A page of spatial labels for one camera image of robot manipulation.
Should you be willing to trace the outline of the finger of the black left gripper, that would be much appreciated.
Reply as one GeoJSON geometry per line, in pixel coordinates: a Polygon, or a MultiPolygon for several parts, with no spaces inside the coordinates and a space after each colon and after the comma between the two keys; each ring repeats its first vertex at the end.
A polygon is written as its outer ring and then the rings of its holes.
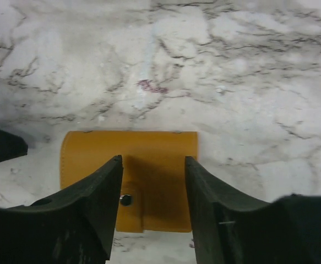
{"type": "Polygon", "coordinates": [[[28,145],[20,136],[0,130],[0,162],[25,156],[28,145]]]}

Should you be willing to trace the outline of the tan card holder wallet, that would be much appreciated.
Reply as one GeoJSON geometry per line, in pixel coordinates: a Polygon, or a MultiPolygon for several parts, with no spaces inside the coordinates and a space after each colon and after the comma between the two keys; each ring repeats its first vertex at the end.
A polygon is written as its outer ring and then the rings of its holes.
{"type": "Polygon", "coordinates": [[[188,233],[191,220],[185,158],[198,156],[195,131],[70,131],[60,155],[66,188],[122,156],[123,178],[116,230],[188,233]]]}

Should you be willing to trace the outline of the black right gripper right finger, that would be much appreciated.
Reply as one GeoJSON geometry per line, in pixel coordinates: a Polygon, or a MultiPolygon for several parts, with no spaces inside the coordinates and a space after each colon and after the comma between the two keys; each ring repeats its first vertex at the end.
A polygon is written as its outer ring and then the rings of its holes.
{"type": "Polygon", "coordinates": [[[186,157],[186,190],[198,263],[321,263],[321,196],[268,203],[186,157]]]}

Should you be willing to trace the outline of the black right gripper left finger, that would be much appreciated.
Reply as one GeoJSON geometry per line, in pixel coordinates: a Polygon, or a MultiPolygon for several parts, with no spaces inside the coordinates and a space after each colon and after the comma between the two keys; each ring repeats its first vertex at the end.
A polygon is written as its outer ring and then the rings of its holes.
{"type": "Polygon", "coordinates": [[[122,157],[29,206],[0,208],[0,263],[105,263],[110,259],[122,157]]]}

